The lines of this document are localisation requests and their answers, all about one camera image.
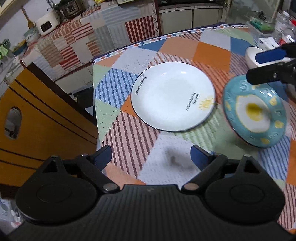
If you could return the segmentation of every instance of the teal bowl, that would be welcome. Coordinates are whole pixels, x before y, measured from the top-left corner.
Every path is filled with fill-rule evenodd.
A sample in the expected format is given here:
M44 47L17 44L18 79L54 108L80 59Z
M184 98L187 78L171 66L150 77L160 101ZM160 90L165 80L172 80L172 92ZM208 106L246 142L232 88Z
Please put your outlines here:
M245 75L233 77L224 87L222 105L232 129L253 146L271 147L285 134L284 105L268 84L251 85Z

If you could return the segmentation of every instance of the white plate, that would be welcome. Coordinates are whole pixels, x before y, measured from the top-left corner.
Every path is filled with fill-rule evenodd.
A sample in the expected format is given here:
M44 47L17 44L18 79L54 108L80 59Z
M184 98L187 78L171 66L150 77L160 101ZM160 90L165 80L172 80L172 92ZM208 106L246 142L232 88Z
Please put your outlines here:
M200 69L166 62L145 70L136 79L131 103L146 124L163 131L185 131L210 115L215 89Z

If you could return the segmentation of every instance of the plate rim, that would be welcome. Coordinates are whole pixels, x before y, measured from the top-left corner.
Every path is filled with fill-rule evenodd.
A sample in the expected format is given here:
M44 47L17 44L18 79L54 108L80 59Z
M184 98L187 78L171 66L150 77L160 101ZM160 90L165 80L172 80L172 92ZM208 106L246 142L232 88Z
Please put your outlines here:
M240 75L237 75L237 76L234 76L234 77L232 77L230 80L232 80L232 79L234 79L234 78L236 78L236 77L239 77L239 76L246 76L245 74L240 74ZM246 142L248 145L251 145L251 146L253 146L253 147L256 147L256 148L261 148L261 149L266 149L266 148L270 148L270 147L273 147L273 146L275 146L282 138L283 138L283 136L285 135L285 132L286 132L286 129L287 129L287 122L288 122L288 118L287 118L287 113L286 113L286 109L285 109L285 106L284 106L284 104L282 103L282 105L283 105L283 108L284 108L284 110L285 110L285 118L286 118L286 124L285 124L285 128L284 128L284 131L283 131L283 134L281 135L281 137L279 138L279 140L275 143L275 144L273 144L273 145L267 145L267 146L256 146L256 145L254 145L254 144L252 144L252 143L250 143L249 141L247 141L247 140L245 140L236 130L235 130L235 128L231 125L231 123L230 123L230 121L229 121L229 119L228 119L228 117L227 117L227 114L226 114L226 111L225 111L225 109L226 109L226 107L225 107L225 104L224 104L224 94L225 94L225 88L226 88L226 86L227 86L227 84L230 82L230 80L226 83L226 85L224 86L224 88L223 88L223 92L222 92L222 98L221 98L221 100L222 100L222 109L223 109L223 114L224 114L224 116L225 116L225 118L226 118L226 120L227 120L227 123L229 124L229 126L231 127L231 129L235 132L235 134L240 138L240 139L242 139L244 142ZM273 89L273 91L276 93L276 95L277 95L277 97L279 97L280 98L280 96L278 95L278 93Z
M194 66L194 65L192 65L192 64L188 64L188 63L184 63L184 62L178 62L178 61L162 62L162 63L158 63L158 64L156 64L156 65L159 65L159 64L165 64L165 63L181 63L181 64L187 64L187 65L190 65L190 66L192 66L192 67L197 68L196 66ZM188 129L185 129L185 130L170 131L170 130L162 130L162 129L159 129L159 128L155 127L155 126L152 126L152 125L148 124L147 122L145 122L145 121L144 121L144 120L143 120L143 119L137 114L137 112L135 111L135 108L134 108L134 106L133 106L133 102L132 102L132 92L133 92L133 87L134 87L134 85L135 85L137 79L140 77L141 74L143 74L146 70L148 70L148 69L150 69L150 68L152 68L152 67L154 67L154 66L156 66L156 65L153 65L153 66L151 66L151 67L145 69L142 73L140 73L139 76L136 78L136 80L135 80L135 82L133 83L133 86L132 86L132 88L131 88L131 106L132 106L132 108L133 108L133 111L136 113L137 117L138 117L141 121L143 121L146 125L148 125L148 126L154 128L154 129L157 129L157 130L160 130L160 131L166 131L166 132L184 132L184 131L191 130L191 129L193 129L193 128L199 126L199 125L201 125L202 123L204 123L204 122L208 119L208 117L213 113L213 110L214 110L214 108L215 108L215 106L216 106L216 89L215 89L215 87L214 87L214 85L213 85L213 82L212 82L211 79L208 77L208 75L207 75L204 71L202 71L200 68L197 68L197 69L199 69L201 72L203 72L203 73L208 77L208 79L209 79L209 81L210 81L210 83L211 83L211 85L212 85L212 87L213 87L213 89L214 89L214 97L213 97L213 99L214 99L214 104L213 104L213 106L211 107L211 110L210 110L209 114L208 114L208 115L207 115L207 116L206 116L201 122L199 122L198 124L196 124L196 125L194 125L194 126L188 128Z

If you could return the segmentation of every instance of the screw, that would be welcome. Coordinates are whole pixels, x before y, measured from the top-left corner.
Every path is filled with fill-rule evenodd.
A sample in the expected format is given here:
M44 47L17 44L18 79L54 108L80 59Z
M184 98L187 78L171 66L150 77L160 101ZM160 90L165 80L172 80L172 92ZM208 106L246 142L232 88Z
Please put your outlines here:
M118 186L115 183L107 183L103 186L103 189L107 192L114 191Z
M195 183L186 183L184 185L184 188L187 190L187 191L195 191L198 189L198 185L195 184Z

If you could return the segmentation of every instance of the patchwork tablecloth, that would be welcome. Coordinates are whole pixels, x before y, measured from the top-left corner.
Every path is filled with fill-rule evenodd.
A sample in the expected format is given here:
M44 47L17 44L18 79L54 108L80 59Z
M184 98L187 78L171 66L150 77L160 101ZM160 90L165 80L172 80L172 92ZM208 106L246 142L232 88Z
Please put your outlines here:
M120 6L116 1L103 2L41 37L22 60L26 66L34 62L57 80L98 54L158 35L154 0Z
M178 184L181 187L199 169L190 159L190 148L240 159L251 154L277 182L286 197L279 223L295 228L296 219L296 104L280 82L271 86L281 97L288 119L285 136L268 149L247 145L229 127L221 109L221 95L230 78L246 74L247 47L254 45L246 26L192 29L139 42L97 58L93 64L94 94L99 137L113 149L106 174L118 184ZM213 82L216 105L201 125L185 132L156 130L131 107L130 92L139 74L162 62L178 61L201 69Z

